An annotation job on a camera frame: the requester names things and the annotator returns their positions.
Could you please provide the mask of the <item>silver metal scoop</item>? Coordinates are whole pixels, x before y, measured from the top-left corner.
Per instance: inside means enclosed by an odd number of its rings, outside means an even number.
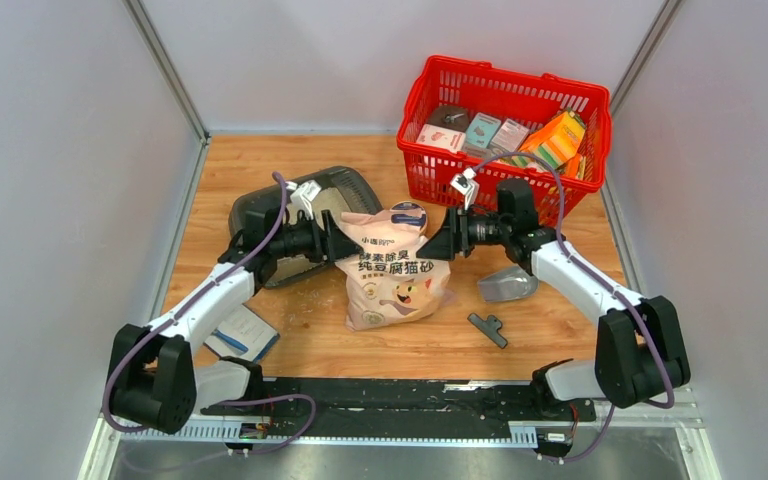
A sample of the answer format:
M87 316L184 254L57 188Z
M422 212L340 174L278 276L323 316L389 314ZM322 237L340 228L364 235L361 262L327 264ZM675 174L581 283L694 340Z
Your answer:
M514 265L482 278L477 286L485 302L500 303L532 296L539 288L539 280Z

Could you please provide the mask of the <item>black bag clip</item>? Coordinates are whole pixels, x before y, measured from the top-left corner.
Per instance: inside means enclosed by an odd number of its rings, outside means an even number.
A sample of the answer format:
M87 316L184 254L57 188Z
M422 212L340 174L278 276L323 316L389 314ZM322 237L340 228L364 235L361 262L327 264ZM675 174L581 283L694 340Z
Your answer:
M476 313L471 313L467 319L497 347L500 349L505 349L507 347L508 340L500 333L503 328L503 323L498 317L495 315L488 315L486 318L482 318Z

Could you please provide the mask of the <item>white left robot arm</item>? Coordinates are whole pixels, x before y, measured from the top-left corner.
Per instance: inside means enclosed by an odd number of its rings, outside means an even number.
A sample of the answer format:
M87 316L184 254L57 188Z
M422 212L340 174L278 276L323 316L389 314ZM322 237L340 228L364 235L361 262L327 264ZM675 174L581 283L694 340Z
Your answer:
M251 415L264 405L266 390L254 380L256 366L232 357L197 368L194 354L232 313L253 298L277 271L279 260L304 256L335 263L358 254L331 215L285 210L257 213L232 238L205 280L167 313L144 326L124 325L115 335L102 415L120 432L181 430L202 409L229 402Z

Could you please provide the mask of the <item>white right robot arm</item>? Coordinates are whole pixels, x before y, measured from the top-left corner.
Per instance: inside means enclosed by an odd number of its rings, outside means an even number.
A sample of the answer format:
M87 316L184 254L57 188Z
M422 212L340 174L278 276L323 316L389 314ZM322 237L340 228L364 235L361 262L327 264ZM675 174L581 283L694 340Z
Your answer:
M468 257L479 245L501 246L512 263L553 287L596 326L593 360L561 360L535 371L534 412L553 419L576 399L603 399L617 408L640 403L671 408L677 388L691 376L674 304L613 281L558 228L541 224L527 181L502 180L496 192L493 212L449 208L418 256L451 261Z

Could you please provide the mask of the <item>pink cat litter bag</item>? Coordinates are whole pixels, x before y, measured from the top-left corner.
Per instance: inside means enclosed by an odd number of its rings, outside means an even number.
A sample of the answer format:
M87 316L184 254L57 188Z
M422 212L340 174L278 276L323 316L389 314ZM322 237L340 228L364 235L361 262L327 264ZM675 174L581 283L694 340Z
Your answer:
M346 274L346 327L352 331L413 322L453 301L449 263L416 256L425 231L376 214L344 212L339 226L362 251L336 263Z

